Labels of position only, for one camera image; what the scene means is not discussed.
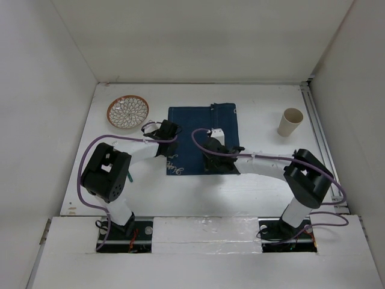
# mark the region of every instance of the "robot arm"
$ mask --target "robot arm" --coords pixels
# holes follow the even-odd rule
[[[131,234],[135,220],[122,194],[129,167],[159,155],[172,155],[177,147],[176,142],[157,143],[153,140],[172,140],[177,129],[176,124],[164,120],[160,128],[155,123],[145,127],[143,142],[123,141],[116,147],[100,143],[83,171],[81,185],[109,211],[113,227],[126,236]]]
[[[238,154],[242,152],[242,154],[264,155],[244,151],[242,147],[228,150],[224,145],[224,133],[221,129],[213,130],[203,147],[209,151],[220,152],[222,154]],[[280,222],[283,227],[289,229],[299,227],[303,219],[309,215],[313,209],[321,206],[331,185],[331,182],[324,175],[295,162],[253,157],[222,157],[206,152],[204,152],[203,155],[206,170],[222,173],[255,173],[287,182],[294,194],[294,198],[283,212]],[[333,176],[314,155],[305,149],[295,151],[292,156]]]

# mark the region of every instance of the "cup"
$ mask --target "cup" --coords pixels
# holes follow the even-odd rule
[[[278,127],[278,134],[288,137],[303,120],[303,114],[296,108],[288,108],[283,112],[281,122]]]

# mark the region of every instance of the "white wall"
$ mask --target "white wall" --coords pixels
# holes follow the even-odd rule
[[[50,0],[0,0],[0,287],[25,288],[96,80]]]
[[[99,81],[301,82],[353,0],[53,0]]]
[[[356,0],[311,84],[352,213],[385,281],[385,1]]]

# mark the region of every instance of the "blue cloth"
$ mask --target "blue cloth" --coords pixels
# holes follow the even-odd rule
[[[210,107],[170,107],[168,120],[182,127],[178,134],[178,148],[167,158],[168,175],[212,175],[205,172],[203,155],[191,140],[191,133],[197,128],[221,128],[224,131],[228,149],[239,146],[238,121],[235,104],[212,104]],[[207,139],[204,131],[196,133],[198,143]]]

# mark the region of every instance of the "plate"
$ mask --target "plate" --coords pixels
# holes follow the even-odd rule
[[[137,95],[115,99],[107,109],[107,119],[116,128],[134,128],[144,122],[149,114],[149,104]]]

